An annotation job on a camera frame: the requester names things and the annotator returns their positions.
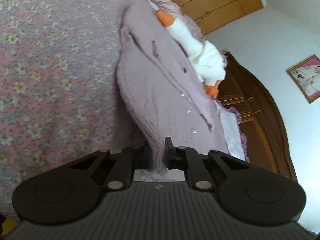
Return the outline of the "pink knitted cardigan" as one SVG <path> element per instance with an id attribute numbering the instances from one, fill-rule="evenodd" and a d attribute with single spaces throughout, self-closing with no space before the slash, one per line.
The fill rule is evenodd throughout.
<path id="1" fill-rule="evenodd" d="M 162 27 L 148 3 L 123 14 L 117 83 L 121 97 L 153 153 L 153 167 L 135 172 L 136 181 L 183 181 L 169 170 L 165 139 L 200 154 L 227 152 L 217 109 L 180 46 Z"/>

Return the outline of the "dark wooden headboard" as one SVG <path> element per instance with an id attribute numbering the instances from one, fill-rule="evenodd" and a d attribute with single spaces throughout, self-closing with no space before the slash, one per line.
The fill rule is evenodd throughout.
<path id="1" fill-rule="evenodd" d="M 286 129 L 280 111 L 265 86 L 234 56 L 225 51 L 226 79 L 219 85 L 218 100 L 240 113 L 240 130 L 247 137 L 249 161 L 297 181 Z"/>

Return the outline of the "pink floral bed sheet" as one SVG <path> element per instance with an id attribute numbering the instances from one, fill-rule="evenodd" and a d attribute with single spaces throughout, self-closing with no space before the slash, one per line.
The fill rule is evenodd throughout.
<path id="1" fill-rule="evenodd" d="M 117 19 L 140 1 L 1 0 L 2 218 L 27 178 L 145 141 L 116 83 Z"/>

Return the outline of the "white goose plush toy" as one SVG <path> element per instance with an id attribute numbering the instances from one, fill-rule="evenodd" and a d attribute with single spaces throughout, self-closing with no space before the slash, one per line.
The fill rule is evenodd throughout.
<path id="1" fill-rule="evenodd" d="M 193 37 L 182 20 L 159 9 L 151 0 L 147 1 L 154 9 L 159 22 L 186 53 L 198 80 L 203 83 L 204 92 L 211 97 L 217 98 L 219 85 L 226 77 L 225 57 L 211 42 L 205 41 L 201 43 Z"/>

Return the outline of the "framed wall picture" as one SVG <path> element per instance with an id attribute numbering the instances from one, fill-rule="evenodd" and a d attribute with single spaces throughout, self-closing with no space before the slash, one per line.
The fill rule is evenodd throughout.
<path id="1" fill-rule="evenodd" d="M 316 55 L 308 57 L 299 64 L 286 70 L 308 103 L 319 98 L 319 58 Z"/>

